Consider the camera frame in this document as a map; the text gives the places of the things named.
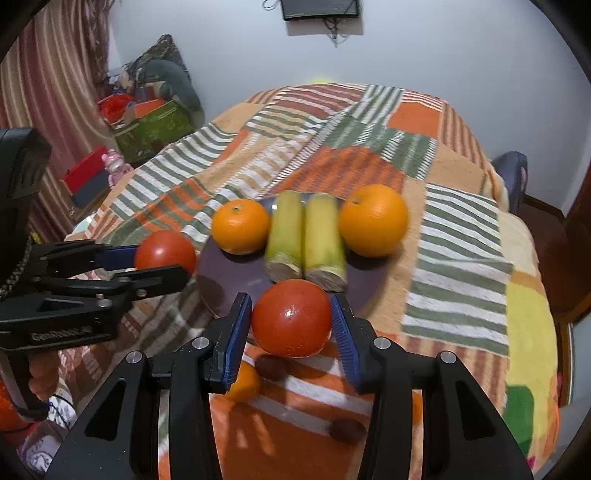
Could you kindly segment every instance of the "finger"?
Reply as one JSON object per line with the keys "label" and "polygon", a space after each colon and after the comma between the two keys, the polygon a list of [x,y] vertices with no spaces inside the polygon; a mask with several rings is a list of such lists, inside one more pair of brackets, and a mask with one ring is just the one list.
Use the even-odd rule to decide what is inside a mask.
{"label": "finger", "polygon": [[54,371],[44,377],[30,379],[29,389],[39,398],[39,400],[45,401],[55,393],[58,381],[59,376],[57,371]]}
{"label": "finger", "polygon": [[57,352],[35,353],[29,355],[29,371],[33,378],[47,375],[60,366],[60,356]]}

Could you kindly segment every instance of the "cut end of sugarcane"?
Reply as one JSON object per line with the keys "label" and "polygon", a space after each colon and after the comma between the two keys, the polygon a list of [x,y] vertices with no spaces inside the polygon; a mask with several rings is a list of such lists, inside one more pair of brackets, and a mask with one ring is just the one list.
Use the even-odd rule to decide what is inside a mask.
{"label": "cut end of sugarcane", "polygon": [[347,286],[345,272],[342,268],[312,268],[306,271],[305,278],[318,285],[324,291],[341,292]]}
{"label": "cut end of sugarcane", "polygon": [[267,275],[275,283],[301,278],[301,267],[285,258],[277,258],[267,262]]}

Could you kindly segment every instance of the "wall-mounted tv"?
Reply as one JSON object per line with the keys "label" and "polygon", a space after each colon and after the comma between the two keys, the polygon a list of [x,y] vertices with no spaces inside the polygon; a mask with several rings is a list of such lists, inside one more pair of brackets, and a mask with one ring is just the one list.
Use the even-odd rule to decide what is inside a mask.
{"label": "wall-mounted tv", "polygon": [[359,16],[359,0],[281,0],[284,20]]}

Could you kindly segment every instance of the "striped blanket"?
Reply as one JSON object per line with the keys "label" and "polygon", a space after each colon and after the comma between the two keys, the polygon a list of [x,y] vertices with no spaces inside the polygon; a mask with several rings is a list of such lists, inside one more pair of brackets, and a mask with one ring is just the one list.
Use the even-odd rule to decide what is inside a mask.
{"label": "striped blanket", "polygon": [[[230,200],[285,189],[346,197],[372,183],[401,193],[410,224],[369,320],[408,351],[459,355],[539,469],[554,446],[558,410],[556,338],[537,257],[525,226],[506,213],[502,180],[443,100],[357,84],[258,93],[129,174],[82,237],[126,245],[174,229],[200,250],[214,212]],[[126,352],[174,350],[210,319],[194,281],[138,301],[116,341],[62,352],[64,381],[83,408]],[[243,359],[261,354],[248,343]],[[212,396],[224,478],[356,478],[363,445],[335,442],[328,426],[340,418],[367,425],[372,397],[344,380],[332,342],[289,364],[286,381],[265,381],[248,404]],[[167,479],[166,395],[159,425]],[[421,424],[413,442],[411,478],[419,478]]]}

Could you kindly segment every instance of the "green box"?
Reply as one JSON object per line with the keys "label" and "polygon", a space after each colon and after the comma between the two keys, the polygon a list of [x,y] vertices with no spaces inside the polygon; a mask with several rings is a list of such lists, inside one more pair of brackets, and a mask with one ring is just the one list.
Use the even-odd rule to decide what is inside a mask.
{"label": "green box", "polygon": [[135,164],[194,131],[186,111],[170,101],[115,131],[115,140],[127,163]]}

